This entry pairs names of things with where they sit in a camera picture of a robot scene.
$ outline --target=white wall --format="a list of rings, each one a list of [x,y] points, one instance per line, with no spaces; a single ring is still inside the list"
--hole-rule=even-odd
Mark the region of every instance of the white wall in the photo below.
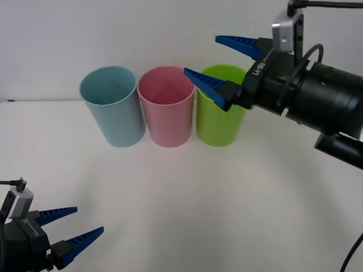
[[[157,65],[200,70],[251,61],[214,35],[271,37],[286,0],[2,0],[0,99],[78,99],[93,69],[122,64],[139,76]],[[363,13],[306,10],[305,49],[323,43],[324,62],[363,75]]]

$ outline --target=table surface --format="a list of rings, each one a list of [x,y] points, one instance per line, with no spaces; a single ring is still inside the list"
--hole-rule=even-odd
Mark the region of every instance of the table surface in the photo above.
[[[2,103],[0,128],[1,179],[24,177],[34,210],[78,206],[44,227],[51,243],[105,227],[67,272],[332,272],[363,231],[363,172],[261,109],[227,147],[195,126],[177,148],[148,131],[112,147],[81,101]]]

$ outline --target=plastic cup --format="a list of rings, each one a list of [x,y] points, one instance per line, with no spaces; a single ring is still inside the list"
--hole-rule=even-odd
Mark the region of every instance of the plastic cup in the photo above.
[[[214,65],[203,74],[241,84],[244,70],[234,65]],[[236,139],[245,109],[233,105],[228,112],[218,107],[200,89],[197,94],[197,135],[211,146],[227,146]]]
[[[87,75],[79,93],[108,143],[131,146],[145,133],[135,74],[121,66],[100,68]]]
[[[138,83],[150,136],[163,147],[185,143],[192,131],[194,85],[179,66],[161,66]]]

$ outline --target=light blue cup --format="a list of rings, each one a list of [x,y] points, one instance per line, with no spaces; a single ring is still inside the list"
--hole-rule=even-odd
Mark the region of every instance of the light blue cup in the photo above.
[[[108,143],[131,146],[145,133],[135,74],[121,66],[100,68],[87,75],[79,87]]]

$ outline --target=cylindrical motor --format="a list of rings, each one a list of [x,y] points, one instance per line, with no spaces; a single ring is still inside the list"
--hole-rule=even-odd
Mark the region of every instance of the cylindrical motor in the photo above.
[[[288,103],[287,118],[323,134],[361,139],[363,78],[315,63]]]

